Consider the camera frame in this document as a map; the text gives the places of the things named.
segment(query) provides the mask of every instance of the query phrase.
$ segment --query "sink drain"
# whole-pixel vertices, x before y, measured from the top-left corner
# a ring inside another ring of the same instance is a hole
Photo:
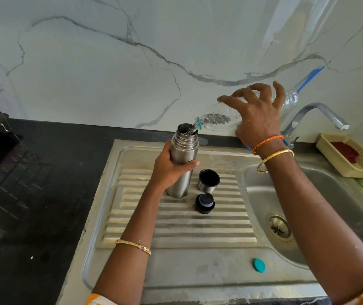
[[[279,239],[288,239],[292,233],[286,220],[279,215],[273,215],[267,220],[270,231]]]

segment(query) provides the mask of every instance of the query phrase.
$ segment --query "clear plastic bottle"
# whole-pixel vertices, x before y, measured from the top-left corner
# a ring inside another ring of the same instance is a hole
[[[286,93],[286,99],[281,109],[281,115],[289,112],[297,103],[297,92]],[[239,112],[225,103],[216,102],[208,107],[201,117],[194,120],[195,129],[209,129],[214,132],[222,132],[232,127],[237,127],[242,122]]]

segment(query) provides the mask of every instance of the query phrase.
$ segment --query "gold bangle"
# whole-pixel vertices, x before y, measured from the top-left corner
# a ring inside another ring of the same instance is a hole
[[[146,246],[142,246],[140,244],[136,244],[136,243],[133,243],[133,242],[130,242],[130,241],[125,241],[125,240],[121,240],[121,239],[118,239],[115,241],[115,245],[117,244],[126,244],[126,245],[131,245],[131,246],[134,246],[136,248],[139,248],[140,250],[144,251],[145,253],[147,253],[149,256],[151,255],[151,250],[146,247]]]
[[[265,158],[263,161],[260,162],[260,164],[258,165],[258,169],[257,169],[258,170],[258,173],[260,173],[260,174],[268,173],[269,172],[268,169],[266,169],[266,170],[260,170],[259,169],[260,166],[262,166],[263,164],[265,164],[272,157],[275,157],[276,155],[279,155],[279,154],[282,154],[282,153],[286,153],[286,152],[290,152],[290,153],[292,153],[293,156],[295,156],[295,153],[293,153],[293,151],[292,150],[289,150],[289,149],[280,150],[280,151],[278,151],[276,153],[273,153],[272,155],[269,155],[267,158]]]

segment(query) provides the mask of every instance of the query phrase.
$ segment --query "orange wristband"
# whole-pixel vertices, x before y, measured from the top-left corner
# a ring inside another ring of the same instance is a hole
[[[282,140],[284,139],[284,137],[282,135],[278,135],[278,136],[272,136],[272,137],[269,137],[269,138],[266,138],[264,141],[261,141],[260,143],[258,143],[253,149],[252,149],[252,153],[254,155],[256,155],[256,152],[255,150],[257,148],[259,148],[262,144],[268,142],[269,140],[272,140],[272,139],[275,139],[275,138],[281,138]]]

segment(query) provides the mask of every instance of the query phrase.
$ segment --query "ridged drainboard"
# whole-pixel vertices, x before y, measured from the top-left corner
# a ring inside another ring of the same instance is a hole
[[[195,210],[200,169],[193,171],[188,195],[180,199],[166,194],[160,200],[152,248],[247,247],[257,242],[245,205],[232,172],[219,173],[220,184],[213,192],[215,208],[210,214]],[[113,248],[120,238],[145,189],[151,169],[123,168],[111,208],[105,214],[97,248]]]

